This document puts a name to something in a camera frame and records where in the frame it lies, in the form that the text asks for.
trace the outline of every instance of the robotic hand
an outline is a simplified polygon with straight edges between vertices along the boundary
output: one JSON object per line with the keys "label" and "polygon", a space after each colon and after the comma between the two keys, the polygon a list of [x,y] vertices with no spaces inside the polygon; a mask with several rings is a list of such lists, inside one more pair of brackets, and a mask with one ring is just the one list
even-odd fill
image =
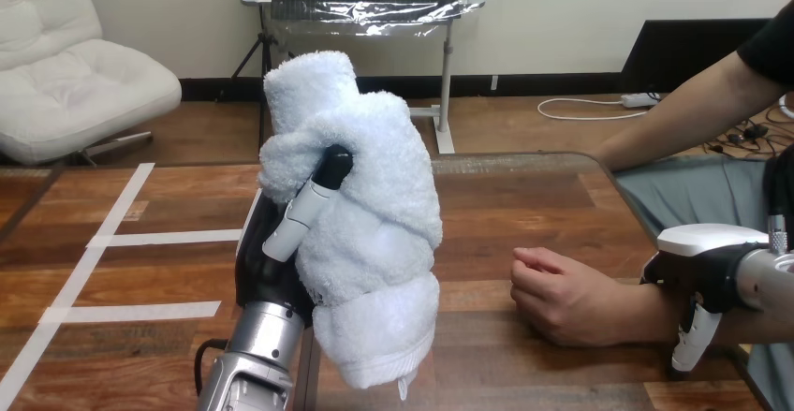
{"label": "robotic hand", "polygon": [[[274,411],[287,407],[292,391],[289,364],[303,329],[312,325],[314,303],[298,278],[295,252],[303,237],[338,193],[353,167],[345,148],[326,150],[298,196],[280,209],[257,194],[237,251],[237,303],[243,314],[230,341],[205,343],[197,353],[199,411]],[[225,348],[201,388],[204,348]]]}
{"label": "robotic hand", "polygon": [[722,314],[742,307],[794,320],[794,255],[787,252],[783,216],[770,217],[770,233],[721,224],[669,228],[648,261],[642,283],[691,294],[679,327],[670,374],[692,371],[711,343]]}

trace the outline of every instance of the gray pants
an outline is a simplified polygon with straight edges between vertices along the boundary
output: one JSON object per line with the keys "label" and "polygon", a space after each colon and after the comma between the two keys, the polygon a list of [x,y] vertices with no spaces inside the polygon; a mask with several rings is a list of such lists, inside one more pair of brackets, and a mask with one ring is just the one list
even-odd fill
{"label": "gray pants", "polygon": [[[697,223],[766,232],[763,173],[763,162],[705,155],[668,158],[617,179],[656,235]],[[794,411],[794,345],[755,345],[748,369],[775,411]]]}

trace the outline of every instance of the white cable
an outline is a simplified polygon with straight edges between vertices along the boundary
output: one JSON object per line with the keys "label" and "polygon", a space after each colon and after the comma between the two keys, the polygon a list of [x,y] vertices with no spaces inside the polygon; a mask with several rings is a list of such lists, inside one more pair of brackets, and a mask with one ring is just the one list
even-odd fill
{"label": "white cable", "polygon": [[555,98],[555,99],[544,100],[543,102],[537,104],[538,113],[542,114],[543,116],[546,116],[547,118],[559,119],[561,121],[613,121],[615,119],[636,118],[638,116],[642,116],[643,114],[647,113],[647,111],[643,111],[640,113],[627,114],[624,116],[607,116],[605,118],[577,118],[573,116],[554,116],[540,109],[541,107],[543,107],[544,105],[550,102],[583,102],[586,104],[598,104],[598,105],[622,105],[623,102],[620,100],[616,100],[613,102],[604,102],[600,100],[588,100],[588,99]]}
{"label": "white cable", "polygon": [[786,105],[786,95],[783,95],[777,104],[780,106],[780,111],[782,111],[784,115],[794,119],[794,111],[789,110],[788,106]]}

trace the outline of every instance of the human arm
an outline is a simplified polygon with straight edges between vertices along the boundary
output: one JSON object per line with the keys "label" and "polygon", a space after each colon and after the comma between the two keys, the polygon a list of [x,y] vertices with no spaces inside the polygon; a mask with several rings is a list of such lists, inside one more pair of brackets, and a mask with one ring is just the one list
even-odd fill
{"label": "human arm", "polygon": [[[521,316],[560,345],[673,343],[688,298],[655,285],[626,285],[546,249],[513,252],[510,296]],[[794,341],[794,324],[746,310],[725,314],[715,344]]]}
{"label": "human arm", "polygon": [[785,91],[733,52],[601,143],[594,156],[610,170],[623,170],[677,154],[762,112]]}

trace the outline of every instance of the black t-shirt sleeve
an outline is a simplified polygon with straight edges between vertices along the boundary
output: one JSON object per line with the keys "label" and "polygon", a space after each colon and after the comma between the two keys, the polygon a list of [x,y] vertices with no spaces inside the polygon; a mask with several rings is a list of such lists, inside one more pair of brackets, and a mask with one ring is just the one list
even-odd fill
{"label": "black t-shirt sleeve", "polygon": [[783,85],[794,85],[794,1],[737,53],[758,74]]}

